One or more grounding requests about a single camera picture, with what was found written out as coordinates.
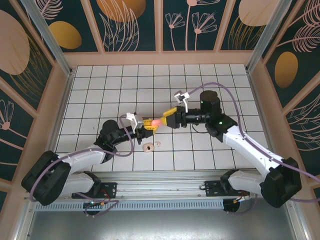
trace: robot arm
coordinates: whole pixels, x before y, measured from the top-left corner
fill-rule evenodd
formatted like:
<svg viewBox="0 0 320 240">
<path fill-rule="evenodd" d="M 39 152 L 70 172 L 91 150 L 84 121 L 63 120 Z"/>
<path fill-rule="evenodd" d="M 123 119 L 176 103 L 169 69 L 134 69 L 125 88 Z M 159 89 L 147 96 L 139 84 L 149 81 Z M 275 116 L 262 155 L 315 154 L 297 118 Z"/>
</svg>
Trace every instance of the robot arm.
<svg viewBox="0 0 320 240">
<path fill-rule="evenodd" d="M 156 133 L 157 126 L 151 126 L 151 119 L 142 119 L 142 117 L 127 113 L 127 119 L 131 126 L 126 127 L 132 139 L 136 139 L 138 144 L 142 139 L 149 138 Z M 129 140 L 124 128 L 119 128 L 114 120 L 107 120 L 100 134 L 93 145 L 82 150 L 81 154 L 69 156 L 70 153 L 57 155 L 52 151 L 44 152 L 31 170 L 22 180 L 22 187 L 28 192 L 39 175 L 53 161 L 64 156 L 69 156 L 56 164 L 37 184 L 33 197 L 42 205 L 46 206 L 54 202 L 59 196 L 66 196 L 72 193 L 89 193 L 96 196 L 101 190 L 101 180 L 93 173 L 83 171 L 83 169 L 103 164 L 112 159 L 113 154 L 117 153 L 117 145 Z"/>
<path fill-rule="evenodd" d="M 260 173 L 260 175 L 244 173 L 236 169 L 228 171 L 221 177 L 221 185 L 226 193 L 231 188 L 256 193 L 262 195 L 273 207 L 279 208 L 301 190 L 298 172 L 272 161 L 263 153 L 268 153 L 271 158 L 296 168 L 297 162 L 291 157 L 284 159 L 276 155 L 241 132 L 237 122 L 222 113 L 216 92 L 206 90 L 200 94 L 200 109 L 188 109 L 188 97 L 187 93 L 177 92 L 175 98 L 178 103 L 185 103 L 185 107 L 176 106 L 168 110 L 163 114 L 161 121 L 173 129 L 185 128 L 188 124 L 205 124 L 212 137 L 238 151 Z"/>
</svg>

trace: gold circle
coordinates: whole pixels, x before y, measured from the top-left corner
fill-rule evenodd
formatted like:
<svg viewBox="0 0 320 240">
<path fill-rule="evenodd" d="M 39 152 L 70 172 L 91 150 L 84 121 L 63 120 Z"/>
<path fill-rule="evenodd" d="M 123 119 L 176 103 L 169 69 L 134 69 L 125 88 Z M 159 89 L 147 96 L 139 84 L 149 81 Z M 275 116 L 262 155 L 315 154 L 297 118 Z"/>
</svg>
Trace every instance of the gold circle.
<svg viewBox="0 0 320 240">
<path fill-rule="evenodd" d="M 0 69 L 11 75 L 21 74 L 30 56 L 28 35 L 10 14 L 0 10 Z"/>
<path fill-rule="evenodd" d="M 82 39 L 78 30 L 65 21 L 55 21 L 49 26 L 60 47 L 76 49 L 81 46 Z"/>
<path fill-rule="evenodd" d="M 292 52 L 282 53 L 275 64 L 274 77 L 276 84 L 285 89 L 292 84 L 298 72 L 298 59 Z"/>
<path fill-rule="evenodd" d="M 279 0 L 241 0 L 239 18 L 245 25 L 264 26 L 269 22 Z"/>
<path fill-rule="evenodd" d="M 131 9 L 133 11 L 136 18 L 139 18 L 146 9 L 146 0 L 96 0 L 96 2 L 109 19 L 117 22 L 129 22 L 131 19 L 130 17 L 125 17 L 127 13 L 125 13 L 123 3 L 128 10 Z"/>
</svg>

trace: white clamp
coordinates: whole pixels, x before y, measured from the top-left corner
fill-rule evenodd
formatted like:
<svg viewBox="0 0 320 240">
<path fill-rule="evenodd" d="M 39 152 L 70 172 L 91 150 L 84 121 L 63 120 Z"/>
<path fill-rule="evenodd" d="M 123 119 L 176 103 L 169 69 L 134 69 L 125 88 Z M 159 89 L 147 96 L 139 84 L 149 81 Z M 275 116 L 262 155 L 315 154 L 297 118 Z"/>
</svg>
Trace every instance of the white clamp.
<svg viewBox="0 0 320 240">
<path fill-rule="evenodd" d="M 128 119 L 131 123 L 132 131 L 135 134 L 136 129 L 140 129 L 144 125 L 144 120 L 140 115 L 136 115 L 134 113 L 127 112 L 126 119 Z"/>
<path fill-rule="evenodd" d="M 190 95 L 188 92 L 182 93 L 182 91 L 177 91 L 174 94 L 174 98 L 178 102 L 178 104 L 184 103 L 185 112 L 188 112 L 188 98 L 190 98 Z"/>
</svg>

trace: metal vent grate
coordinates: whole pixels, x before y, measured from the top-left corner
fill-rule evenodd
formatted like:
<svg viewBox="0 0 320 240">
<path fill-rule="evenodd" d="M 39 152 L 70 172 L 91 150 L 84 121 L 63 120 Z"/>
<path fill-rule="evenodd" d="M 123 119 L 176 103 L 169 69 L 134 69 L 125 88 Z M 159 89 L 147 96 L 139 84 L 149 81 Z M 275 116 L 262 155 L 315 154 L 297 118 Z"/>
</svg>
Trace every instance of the metal vent grate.
<svg viewBox="0 0 320 240">
<path fill-rule="evenodd" d="M 113 203 L 97 205 L 88 211 L 103 210 Z M 137 211 L 137 210 L 187 210 L 187 209 L 223 209 L 223 199 L 201 199 L 201 200 L 143 200 L 143 201 L 120 201 L 112 211 Z M 83 211 L 84 202 L 70 201 L 57 202 L 48 206 L 37 203 L 36 212 L 73 212 Z"/>
</svg>

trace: white grid floor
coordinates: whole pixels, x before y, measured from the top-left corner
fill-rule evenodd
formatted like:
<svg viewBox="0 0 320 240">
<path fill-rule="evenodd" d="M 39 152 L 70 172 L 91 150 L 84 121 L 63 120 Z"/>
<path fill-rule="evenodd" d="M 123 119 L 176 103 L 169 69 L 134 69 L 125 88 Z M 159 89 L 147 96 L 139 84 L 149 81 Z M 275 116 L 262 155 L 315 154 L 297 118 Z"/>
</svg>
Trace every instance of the white grid floor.
<svg viewBox="0 0 320 240">
<path fill-rule="evenodd" d="M 96 140 L 103 123 L 130 112 L 146 118 L 158 118 L 177 105 L 173 94 L 190 91 L 204 83 L 225 85 L 237 100 L 242 126 L 257 142 L 267 146 L 254 97 L 242 64 L 192 65 L 110 65 L 79 66 L 68 100 L 57 141 L 56 152 L 68 153 L 89 147 Z M 225 114 L 235 120 L 236 111 L 228 93 L 216 86 Z M 199 108 L 197 91 L 189 98 L 190 108 Z M 195 126 L 205 132 L 204 125 Z M 143 144 L 161 142 L 155 151 L 143 152 Z M 129 142 L 117 146 L 121 153 L 130 151 Z M 196 133 L 190 126 L 172 130 L 159 127 L 156 135 L 134 142 L 129 157 L 114 157 L 95 165 L 93 172 L 110 171 L 171 171 L 253 168 L 239 153 L 209 134 Z"/>
</svg>

